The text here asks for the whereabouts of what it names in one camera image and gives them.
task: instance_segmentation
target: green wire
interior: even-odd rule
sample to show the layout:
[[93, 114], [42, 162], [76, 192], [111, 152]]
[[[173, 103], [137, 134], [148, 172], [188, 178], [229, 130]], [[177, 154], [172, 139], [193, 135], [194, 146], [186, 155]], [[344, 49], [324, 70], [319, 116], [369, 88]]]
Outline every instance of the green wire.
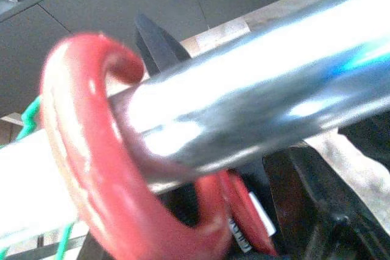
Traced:
[[66, 248], [68, 246], [69, 237], [72, 233], [72, 228], [73, 228], [73, 223], [71, 223], [65, 227], [63, 234], [62, 234], [60, 244], [58, 245], [58, 250], [57, 250], [57, 254], [55, 256], [55, 260], [63, 260]]
[[39, 107], [41, 104], [41, 97], [38, 96], [24, 111], [22, 114], [23, 128], [19, 132], [16, 140], [20, 140], [27, 135], [31, 134], [35, 128], [37, 127], [37, 123], [35, 122], [35, 117], [39, 112]]
[[7, 252], [8, 252], [8, 248], [0, 250], [0, 260], [4, 260], [5, 259], [5, 256], [6, 256]]
[[[35, 122], [35, 117], [39, 112], [41, 105], [41, 97], [38, 96], [23, 112], [21, 119], [23, 121], [23, 128], [19, 132], [18, 136], [16, 137], [16, 140], [20, 140], [27, 135], [31, 134], [35, 128], [37, 127], [37, 123]], [[73, 223], [67, 225], [64, 229], [64, 232], [62, 234], [61, 241], [58, 245], [57, 254], [55, 256], [55, 260], [63, 260], [66, 248], [68, 246], [69, 237], [71, 235], [73, 228]], [[4, 260], [5, 256], [7, 254], [8, 248], [4, 248], [0, 250], [0, 260]]]

